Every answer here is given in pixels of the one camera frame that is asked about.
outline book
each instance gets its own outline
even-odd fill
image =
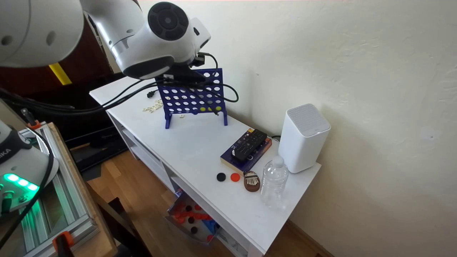
[[[232,150],[238,147],[243,139],[249,136],[254,130],[252,128],[248,129],[232,146],[230,146],[222,155],[221,162],[232,170],[238,172],[240,175],[243,175],[250,171],[255,163],[262,157],[262,155],[270,148],[272,142],[270,138],[266,138],[265,141],[260,144],[247,158],[245,161],[239,161],[232,156]]]

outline black game disc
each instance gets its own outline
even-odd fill
[[[225,180],[225,173],[219,173],[218,176],[216,177],[218,181],[222,182]]]

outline yellow tape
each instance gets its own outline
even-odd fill
[[[51,65],[49,65],[49,67],[54,72],[54,74],[56,75],[56,77],[58,78],[60,83],[62,83],[62,85],[71,84],[70,78],[67,76],[67,74],[62,69],[60,64],[58,64],[58,63],[51,64]]]

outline green light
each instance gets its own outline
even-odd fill
[[[17,181],[19,179],[19,177],[14,174],[5,174],[5,176],[7,176],[6,177],[7,180],[13,181],[13,182]]]
[[[21,179],[19,182],[18,182],[19,185],[25,187],[26,185],[28,185],[28,181],[25,180],[25,179]]]
[[[32,190],[32,191],[36,191],[38,189],[38,187],[36,185],[34,185],[34,184],[30,184],[27,188]]]

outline white speaker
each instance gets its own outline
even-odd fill
[[[329,131],[330,123],[314,105],[287,110],[278,153],[290,172],[303,171],[316,163]]]

